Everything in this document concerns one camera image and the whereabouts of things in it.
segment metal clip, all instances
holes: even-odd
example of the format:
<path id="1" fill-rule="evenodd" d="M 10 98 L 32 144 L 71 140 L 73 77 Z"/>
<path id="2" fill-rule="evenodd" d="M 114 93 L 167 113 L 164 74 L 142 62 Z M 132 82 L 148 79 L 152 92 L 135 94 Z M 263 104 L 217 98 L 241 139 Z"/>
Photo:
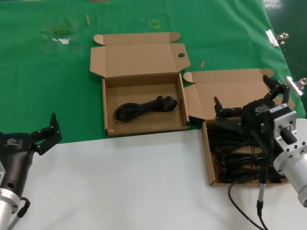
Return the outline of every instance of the metal clip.
<path id="1" fill-rule="evenodd" d="M 282 33 L 282 34 L 276 35 L 276 36 L 275 36 L 275 39 L 276 39 L 277 41 L 279 41 L 281 45 L 283 45 L 283 44 L 284 44 L 284 39 L 287 39 L 288 37 L 289 37 L 289 34 L 287 34 L 287 33 Z"/>
<path id="2" fill-rule="evenodd" d="M 297 96 L 300 97 L 304 94 L 303 89 L 305 88 L 305 85 L 307 85 L 307 78 L 302 78 L 301 80 L 294 82 L 292 77 L 288 76 L 285 81 Z"/>
<path id="3" fill-rule="evenodd" d="M 279 43 L 281 45 L 283 45 L 284 39 L 287 39 L 289 37 L 289 34 L 287 34 L 287 33 L 282 33 L 282 34 L 274 36 L 272 30 L 267 30 L 266 34 L 267 34 L 267 36 L 268 36 L 268 38 L 269 38 L 273 47 L 279 46 Z"/>

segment box lid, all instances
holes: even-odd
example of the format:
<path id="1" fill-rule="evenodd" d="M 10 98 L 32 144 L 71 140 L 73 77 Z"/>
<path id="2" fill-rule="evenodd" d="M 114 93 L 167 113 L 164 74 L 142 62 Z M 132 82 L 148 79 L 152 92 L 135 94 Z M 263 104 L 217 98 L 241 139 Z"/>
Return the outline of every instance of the box lid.
<path id="1" fill-rule="evenodd" d="M 273 76 L 271 69 L 232 69 L 186 72 L 185 81 L 195 83 L 185 87 L 189 116 L 199 119 L 215 120 L 214 97 L 223 108 L 242 107 L 254 100 L 263 98 L 268 87 L 263 82 L 263 75 Z M 281 97 L 275 99 L 277 104 Z M 290 107 L 295 104 L 290 99 Z"/>
<path id="2" fill-rule="evenodd" d="M 184 44 L 171 42 L 178 32 L 142 34 L 97 34 L 101 45 L 91 49 L 90 71 L 105 78 L 174 73 L 190 65 Z"/>

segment small debris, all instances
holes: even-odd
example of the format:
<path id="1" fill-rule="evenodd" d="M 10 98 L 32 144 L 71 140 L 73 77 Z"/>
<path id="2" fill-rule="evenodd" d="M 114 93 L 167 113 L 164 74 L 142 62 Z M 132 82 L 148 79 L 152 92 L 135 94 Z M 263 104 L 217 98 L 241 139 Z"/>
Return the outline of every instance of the small debris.
<path id="1" fill-rule="evenodd" d="M 69 40 L 71 39 L 71 37 L 69 37 L 69 38 L 58 38 L 58 39 L 52 37 L 51 39 L 53 41 L 60 41 L 60 42 L 62 42 L 63 45 L 68 45 L 69 44 Z"/>
<path id="2" fill-rule="evenodd" d="M 90 18 L 88 15 L 86 16 L 86 20 L 87 20 L 87 25 L 90 26 Z"/>
<path id="3" fill-rule="evenodd" d="M 203 66 L 205 65 L 205 60 L 204 61 L 202 61 L 202 63 L 201 63 L 201 68 L 203 68 Z"/>

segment bolt hole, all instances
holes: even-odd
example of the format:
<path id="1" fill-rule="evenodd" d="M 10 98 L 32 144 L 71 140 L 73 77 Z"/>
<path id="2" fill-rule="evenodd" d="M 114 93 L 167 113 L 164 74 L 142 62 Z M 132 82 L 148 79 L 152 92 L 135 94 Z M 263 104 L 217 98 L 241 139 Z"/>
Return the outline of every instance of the bolt hole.
<path id="1" fill-rule="evenodd" d="M 12 183 L 8 183 L 9 188 L 14 188 L 14 185 Z"/>

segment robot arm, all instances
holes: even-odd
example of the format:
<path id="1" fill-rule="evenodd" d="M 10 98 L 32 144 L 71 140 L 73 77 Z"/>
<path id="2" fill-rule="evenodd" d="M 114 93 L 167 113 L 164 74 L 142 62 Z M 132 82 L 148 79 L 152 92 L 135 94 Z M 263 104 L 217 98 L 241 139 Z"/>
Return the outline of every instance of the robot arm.
<path id="1" fill-rule="evenodd" d="M 307 207 L 307 139 L 297 131 L 296 112 L 287 104 L 290 89 L 266 75 L 263 81 L 269 93 L 242 108 L 223 109 L 215 98 L 216 124 L 250 132 L 276 171 L 292 184 L 300 203 Z M 283 94 L 283 102 L 276 105 L 274 99 L 279 94 Z M 240 117 L 240 122 L 227 119 L 230 117 Z"/>
<path id="2" fill-rule="evenodd" d="M 11 215 L 19 209 L 33 155 L 43 155 L 62 140 L 56 115 L 52 114 L 50 126 L 28 133 L 0 133 L 0 230 L 7 230 Z M 21 218 L 26 209 L 17 214 Z"/>

